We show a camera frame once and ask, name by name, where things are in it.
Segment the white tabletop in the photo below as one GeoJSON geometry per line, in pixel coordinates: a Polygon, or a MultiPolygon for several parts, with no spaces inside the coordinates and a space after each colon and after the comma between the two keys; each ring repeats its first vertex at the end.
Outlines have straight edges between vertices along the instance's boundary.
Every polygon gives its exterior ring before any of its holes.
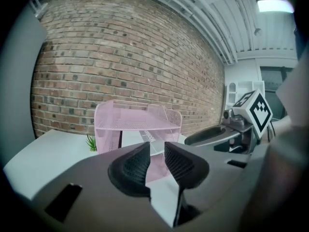
{"type": "Polygon", "coordinates": [[[32,199],[49,181],[75,163],[97,155],[87,136],[50,130],[17,153],[3,168],[13,189],[32,199]]]}
{"type": "MultiPolygon", "coordinates": [[[[179,143],[185,136],[180,135],[179,143]]],[[[32,200],[35,194],[75,163],[97,155],[90,152],[85,135],[50,130],[16,154],[3,168],[13,189],[32,200]]],[[[126,146],[140,143],[138,137],[126,146]]],[[[178,185],[170,175],[146,184],[151,189],[154,209],[170,226],[173,224],[178,185]]]]}
{"type": "MultiPolygon", "coordinates": [[[[126,147],[129,145],[140,144],[149,141],[149,138],[145,135],[147,133],[153,134],[153,131],[123,131],[121,146],[126,147]]],[[[185,136],[179,135],[178,142],[184,144],[185,136]]],[[[150,141],[150,156],[155,156],[164,153],[164,141],[158,138],[154,138],[150,141]]]]}

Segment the white cube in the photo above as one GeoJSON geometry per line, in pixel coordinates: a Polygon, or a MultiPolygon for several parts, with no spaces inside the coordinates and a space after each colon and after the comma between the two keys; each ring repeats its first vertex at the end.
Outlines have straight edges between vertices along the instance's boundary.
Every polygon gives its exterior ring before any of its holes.
{"type": "Polygon", "coordinates": [[[272,111],[260,90],[244,94],[232,109],[235,115],[242,115],[252,123],[257,136],[262,137],[271,121],[272,111]]]}

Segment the wire mesh shelf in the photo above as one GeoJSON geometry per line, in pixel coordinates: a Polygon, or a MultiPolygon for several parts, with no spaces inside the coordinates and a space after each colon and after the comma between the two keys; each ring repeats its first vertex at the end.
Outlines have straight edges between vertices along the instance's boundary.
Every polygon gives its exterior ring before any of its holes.
{"type": "MultiPolygon", "coordinates": [[[[120,131],[151,131],[156,140],[177,142],[182,116],[161,105],[111,100],[96,107],[94,123],[97,150],[102,154],[118,149],[120,131]]],[[[164,159],[164,154],[151,156],[147,182],[169,174],[164,159]]]]}

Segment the green plant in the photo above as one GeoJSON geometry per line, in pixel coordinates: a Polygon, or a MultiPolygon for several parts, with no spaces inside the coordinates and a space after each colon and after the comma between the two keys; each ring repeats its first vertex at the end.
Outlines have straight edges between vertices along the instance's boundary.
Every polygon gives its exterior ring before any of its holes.
{"type": "Polygon", "coordinates": [[[88,136],[87,134],[87,144],[90,147],[90,151],[97,151],[96,139],[95,137],[88,136]]]}

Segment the brick wall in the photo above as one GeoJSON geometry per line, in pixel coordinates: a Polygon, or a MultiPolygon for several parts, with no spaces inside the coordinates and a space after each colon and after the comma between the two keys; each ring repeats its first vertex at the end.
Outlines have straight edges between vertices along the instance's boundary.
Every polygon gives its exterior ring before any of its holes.
{"type": "Polygon", "coordinates": [[[93,133],[110,99],[179,110],[182,133],[217,124],[224,67],[202,36],[154,0],[43,0],[48,36],[32,82],[36,136],[93,133]]]}

